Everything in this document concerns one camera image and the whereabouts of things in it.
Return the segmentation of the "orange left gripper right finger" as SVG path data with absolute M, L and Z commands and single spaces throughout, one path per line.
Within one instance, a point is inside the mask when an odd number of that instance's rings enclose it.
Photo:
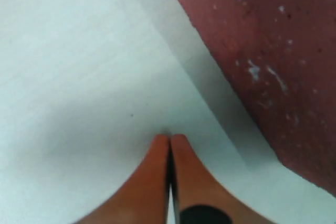
M 197 157 L 187 137 L 173 135 L 175 202 L 179 223 L 267 223 L 226 190 Z

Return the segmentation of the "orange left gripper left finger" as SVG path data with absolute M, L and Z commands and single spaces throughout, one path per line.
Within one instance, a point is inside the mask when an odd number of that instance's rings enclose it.
M 166 223 L 170 139 L 156 135 L 141 164 L 102 205 L 77 223 Z

